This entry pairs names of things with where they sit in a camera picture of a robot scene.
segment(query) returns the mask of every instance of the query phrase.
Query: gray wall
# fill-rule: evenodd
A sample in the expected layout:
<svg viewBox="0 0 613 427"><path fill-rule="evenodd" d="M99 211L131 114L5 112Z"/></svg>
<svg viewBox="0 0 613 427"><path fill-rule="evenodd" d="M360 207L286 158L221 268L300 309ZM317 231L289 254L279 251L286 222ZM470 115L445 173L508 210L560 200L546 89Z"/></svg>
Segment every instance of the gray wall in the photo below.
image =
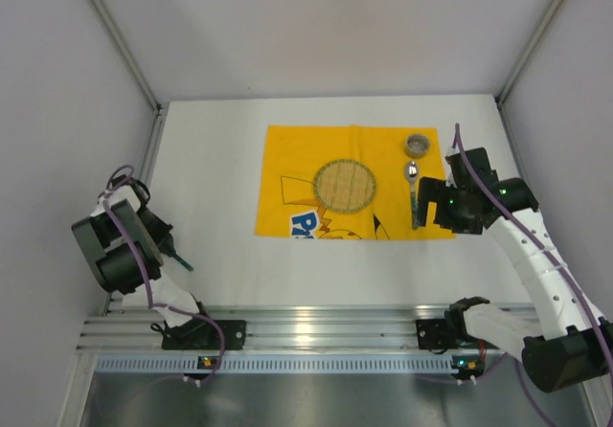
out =
<svg viewBox="0 0 613 427"><path fill-rule="evenodd" d="M573 273L613 316L613 0L569 0L507 110Z"/></svg>
<svg viewBox="0 0 613 427"><path fill-rule="evenodd" d="M496 93L549 0L106 0L163 101Z"/></svg>
<svg viewBox="0 0 613 427"><path fill-rule="evenodd" d="M102 291L72 239L151 112L85 0L0 0L0 425L53 424Z"/></svg>

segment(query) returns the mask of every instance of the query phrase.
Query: slotted metal strip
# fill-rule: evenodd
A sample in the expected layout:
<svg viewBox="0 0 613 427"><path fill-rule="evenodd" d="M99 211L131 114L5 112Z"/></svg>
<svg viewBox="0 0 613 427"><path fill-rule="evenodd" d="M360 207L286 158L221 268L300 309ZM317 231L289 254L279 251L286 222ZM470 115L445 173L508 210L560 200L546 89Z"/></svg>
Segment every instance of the slotted metal strip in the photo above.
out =
<svg viewBox="0 0 613 427"><path fill-rule="evenodd" d="M198 355L100 356L96 372L207 373ZM399 374L455 373L448 355L226 355L226 374Z"/></svg>

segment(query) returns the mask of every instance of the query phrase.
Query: round woven coaster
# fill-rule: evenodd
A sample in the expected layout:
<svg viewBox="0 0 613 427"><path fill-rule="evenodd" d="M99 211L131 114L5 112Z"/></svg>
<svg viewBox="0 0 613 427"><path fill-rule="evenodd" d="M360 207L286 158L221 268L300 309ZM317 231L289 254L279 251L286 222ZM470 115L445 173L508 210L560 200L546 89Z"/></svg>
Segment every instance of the round woven coaster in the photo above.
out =
<svg viewBox="0 0 613 427"><path fill-rule="evenodd" d="M339 159L321 167L313 182L315 197L327 209L354 214L373 202L376 182L373 173L351 159Z"/></svg>

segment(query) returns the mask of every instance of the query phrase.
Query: gray floor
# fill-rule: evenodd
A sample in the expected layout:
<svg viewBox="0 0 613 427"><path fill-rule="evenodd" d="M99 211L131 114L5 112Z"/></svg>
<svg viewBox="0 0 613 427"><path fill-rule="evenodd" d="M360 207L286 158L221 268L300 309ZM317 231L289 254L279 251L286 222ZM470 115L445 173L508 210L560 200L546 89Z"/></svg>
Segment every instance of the gray floor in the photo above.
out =
<svg viewBox="0 0 613 427"><path fill-rule="evenodd" d="M97 375L82 427L546 426L521 392L510 361L476 387L410 374L222 375L200 390L164 381L120 407L159 377ZM581 388L553 394L532 389L557 426L594 425Z"/></svg>

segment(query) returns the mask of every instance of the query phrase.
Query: spoon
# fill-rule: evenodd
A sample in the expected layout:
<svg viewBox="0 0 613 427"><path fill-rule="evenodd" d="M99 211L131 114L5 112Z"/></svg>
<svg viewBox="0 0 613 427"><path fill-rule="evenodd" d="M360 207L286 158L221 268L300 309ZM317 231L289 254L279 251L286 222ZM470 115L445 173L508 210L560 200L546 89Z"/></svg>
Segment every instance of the spoon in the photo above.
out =
<svg viewBox="0 0 613 427"><path fill-rule="evenodd" d="M409 162L404 168L404 177L409 182L409 189L411 190L411 215L413 220L413 229L417 229L416 217L418 214L418 197L415 193L415 185L420 177L420 169L418 163L415 161Z"/></svg>

